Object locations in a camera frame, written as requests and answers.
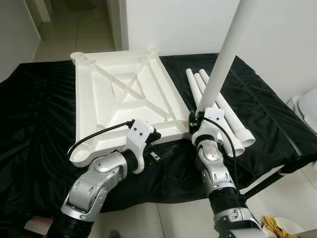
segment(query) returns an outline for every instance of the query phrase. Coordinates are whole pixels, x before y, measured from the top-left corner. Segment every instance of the power cord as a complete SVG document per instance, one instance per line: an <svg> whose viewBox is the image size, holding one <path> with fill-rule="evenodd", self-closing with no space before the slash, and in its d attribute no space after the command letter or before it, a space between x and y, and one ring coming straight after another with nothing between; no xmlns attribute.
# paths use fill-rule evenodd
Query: power cord
<svg viewBox="0 0 317 238"><path fill-rule="evenodd" d="M228 138L229 140L229 143L230 143L230 146L231 146L231 149L232 149L232 154L233 154L233 163L234 163L234 179L235 179L235 183L236 183L236 188L237 190L239 191L239 188L238 188L238 176L237 176L237 159L236 159L236 152L234 150L234 146L233 146L233 143L232 143L232 140L231 138L229 137L228 133L216 122L214 122L213 120L210 120L206 117L203 117L204 120L214 124L215 126L217 126L224 134L225 136Z"/></svg>
<svg viewBox="0 0 317 238"><path fill-rule="evenodd" d="M96 137L97 135L100 135L102 133L105 133L105 132L108 132L110 130L114 130L114 129L117 129L119 127L122 127L124 125L127 125L129 128L131 128L131 126L133 125L135 120L130 120L130 121L126 121L124 123L121 123L121 124L118 124L118 125L114 125L114 126L111 126L109 128L106 128L106 129L103 129L103 130L100 130L100 131L97 131L91 135L88 135L86 137L84 137L83 139L79 140L78 142L76 142L70 149L69 151L67 152L67 160L66 160L66 165L65 165L65 177L64 177L64 199L66 198L67 196L67 178L68 178L68 163L69 163L69 159L70 159L70 156L71 154L73 153L73 151L83 142L85 142L86 140L89 140L91 138L94 138Z"/></svg>

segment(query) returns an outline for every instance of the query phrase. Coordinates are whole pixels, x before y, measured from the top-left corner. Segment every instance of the black cloth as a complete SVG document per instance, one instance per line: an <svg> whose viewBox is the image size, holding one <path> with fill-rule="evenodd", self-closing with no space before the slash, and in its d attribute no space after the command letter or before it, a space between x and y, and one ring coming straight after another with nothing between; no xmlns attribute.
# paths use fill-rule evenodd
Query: black cloth
<svg viewBox="0 0 317 238"><path fill-rule="evenodd" d="M195 109L185 74L210 73L217 54L161 57L189 110ZM247 187L280 165L289 171L317 159L317 138L241 59L221 90L256 138L237 159L238 184ZM50 216L63 202L66 152L75 142L75 67L71 61L21 64L0 84L0 214ZM163 162L119 183L102 211L143 202L177 203L205 198L188 140L155 146ZM233 174L233 161L225 157ZM69 162L68 187L86 168Z"/></svg>

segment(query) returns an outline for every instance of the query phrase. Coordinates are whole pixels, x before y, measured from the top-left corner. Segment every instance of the yellow cloth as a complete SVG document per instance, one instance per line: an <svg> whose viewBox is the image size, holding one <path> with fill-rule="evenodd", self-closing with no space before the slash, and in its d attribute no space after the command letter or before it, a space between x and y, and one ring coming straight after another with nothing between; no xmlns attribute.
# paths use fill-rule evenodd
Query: yellow cloth
<svg viewBox="0 0 317 238"><path fill-rule="evenodd" d="M283 228L278 227L273 217L264 216L264 226L278 238L298 238L298 236L290 235Z"/></svg>

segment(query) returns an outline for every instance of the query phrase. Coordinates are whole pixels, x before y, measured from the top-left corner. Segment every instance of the white pvc pipe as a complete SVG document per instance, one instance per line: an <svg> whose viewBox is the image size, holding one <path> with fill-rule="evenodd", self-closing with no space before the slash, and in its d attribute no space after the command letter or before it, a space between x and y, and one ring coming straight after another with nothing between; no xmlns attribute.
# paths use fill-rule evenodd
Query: white pvc pipe
<svg viewBox="0 0 317 238"><path fill-rule="evenodd" d="M190 86L190 89L192 90L192 94L193 94L193 97L194 97L194 101L195 101L195 104L196 106L199 104L201 98L202 98L202 94L198 88L198 85L195 81L195 78L194 78L194 75L193 75L193 72L190 68L186 69L186 75L187 75L187 79L188 79L188 82L189 82L189 86Z"/></svg>
<svg viewBox="0 0 317 238"><path fill-rule="evenodd" d="M200 76L199 73L195 73L194 74L194 78L195 78L195 81L200 89L200 92L201 94L204 93L204 90L206 88L206 85L202 79L202 77ZM216 108L218 109L219 107L217 106L216 103L213 104L212 106L213 108ZM234 136L234 133L233 131L231 130L230 126L228 125L227 121L224 120L224 123L225 123L225 128L226 128L226 132L228 133L231 141L232 141L232 144L233 144L233 148L234 148L234 151L236 153L236 156L239 156L239 155L242 155L243 152L244 152L244 147L242 146L242 144L240 143L240 141ZM230 157L233 157L233 153L232 153L232 149L231 149L231 145L229 143L229 140L228 138L226 138L225 135L222 135L222 139L223 139L223 147L226 151L226 153L230 156Z"/></svg>
<svg viewBox="0 0 317 238"><path fill-rule="evenodd" d="M206 86L196 113L214 104L237 54L240 40L257 3L258 0L240 0L211 72L210 82Z"/></svg>
<svg viewBox="0 0 317 238"><path fill-rule="evenodd" d="M209 77L205 70L199 70L201 78L205 83L208 83ZM244 127L242 122L239 120L237 115L234 113L230 105L227 103L225 98L222 96L221 93L218 94L216 98L216 103L218 106L224 110L224 118L228 122L231 130L233 131L235 137L241 142L243 147L248 147L255 142L255 138L252 133Z"/></svg>

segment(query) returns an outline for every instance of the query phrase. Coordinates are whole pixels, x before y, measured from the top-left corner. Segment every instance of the white tray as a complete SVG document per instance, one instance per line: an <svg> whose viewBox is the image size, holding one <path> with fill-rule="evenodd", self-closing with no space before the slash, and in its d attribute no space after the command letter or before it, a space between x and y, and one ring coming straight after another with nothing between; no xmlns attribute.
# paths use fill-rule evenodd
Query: white tray
<svg viewBox="0 0 317 238"><path fill-rule="evenodd" d="M166 72L157 48L84 54L75 52L76 141L101 129L143 119L162 134L155 143L189 138L189 111ZM126 126L79 145L70 160L77 167L122 150Z"/></svg>

